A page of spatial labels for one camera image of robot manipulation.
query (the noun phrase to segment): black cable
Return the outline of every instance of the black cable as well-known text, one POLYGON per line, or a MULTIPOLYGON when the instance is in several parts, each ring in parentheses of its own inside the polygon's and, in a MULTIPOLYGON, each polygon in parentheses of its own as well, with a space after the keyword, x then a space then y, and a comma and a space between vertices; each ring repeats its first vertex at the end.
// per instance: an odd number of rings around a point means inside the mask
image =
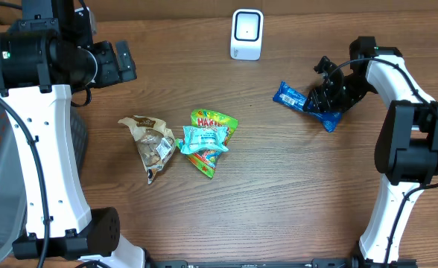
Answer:
POLYGON ((1 7, 11 7, 11 8, 15 8, 17 10, 22 10, 22 6, 19 6, 18 4, 12 4, 12 3, 7 3, 7 2, 3 2, 3 1, 0 1, 0 6, 1 7))
POLYGON ((89 265, 94 265, 93 267, 111 268, 108 265, 102 263, 101 261, 86 261, 75 268, 84 268, 84 267, 88 267, 89 265))
MULTIPOLYGON (((416 98, 418 100, 420 100, 423 104, 425 104, 426 106, 428 106, 429 110, 431 111, 431 113, 436 117, 436 119, 438 120, 438 113, 435 110, 434 107, 431 106, 431 104, 429 102, 427 102, 419 93, 418 90, 414 87, 413 82, 411 81, 411 79, 409 78, 409 76, 406 74, 406 72, 401 69, 399 67, 398 64, 389 62, 387 60, 382 60, 382 59, 376 59, 376 58, 362 58, 362 59, 355 59, 355 60, 349 60, 345 63, 340 64, 335 70, 333 70, 332 72, 330 72, 330 75, 327 76, 327 78, 325 79, 324 83, 328 83, 329 82, 329 78, 340 68, 347 66, 351 63, 356 63, 356 62, 362 62, 362 61, 376 61, 379 63, 383 63, 389 66, 392 66, 393 68, 395 68, 396 70, 399 71, 399 73, 403 76, 403 78, 406 80, 406 83, 408 84, 408 86, 410 87, 413 95, 416 96, 416 98)), ((409 191, 407 194, 405 194, 403 200, 401 201, 401 205, 399 206, 399 210, 398 213, 396 214, 396 218, 395 221, 393 223, 393 227, 391 228, 391 234, 390 237, 388 238, 388 245, 387 245, 387 250, 386 250, 386 255, 384 258, 384 265, 389 266, 388 264, 388 260, 390 259, 390 251, 391 251, 391 245, 393 245, 393 237, 395 235, 396 232, 396 228, 398 226, 398 222, 399 222, 399 218, 401 217, 401 214, 403 212, 404 209, 404 205, 406 204, 407 201, 409 201, 409 198, 411 196, 411 194, 416 193, 417 191, 421 191, 421 190, 426 190, 426 189, 434 189, 434 188, 438 188, 438 183, 435 183, 433 185, 420 185, 418 188, 415 188, 411 191, 409 191)))
POLYGON ((43 208, 43 224, 45 225, 45 235, 43 240, 43 247, 42 247, 42 253, 39 257, 39 263, 37 267, 42 267, 43 263, 45 261, 45 257, 47 256, 47 248, 48 248, 48 242, 50 240, 50 215, 48 213, 48 203, 47 203, 47 191, 45 189, 45 179, 43 176, 42 171, 42 163, 40 162, 40 156, 39 152, 37 151, 37 147, 35 146, 36 140, 32 138, 31 133, 28 131, 27 126, 25 125, 24 121, 20 118, 19 115, 0 98, 0 106, 4 108, 10 116, 13 117, 13 119, 17 122, 17 125, 20 127, 22 132, 24 133, 27 143, 31 147, 32 156, 34 157, 35 166, 37 169, 37 175, 39 177, 39 186, 40 186, 40 196, 42 198, 42 208, 43 208))
POLYGON ((73 107, 85 107, 87 105, 89 105, 92 102, 92 92, 90 91, 90 88, 85 87, 85 91, 86 91, 86 100, 83 104, 76 104, 73 101, 70 101, 70 105, 72 105, 73 107))

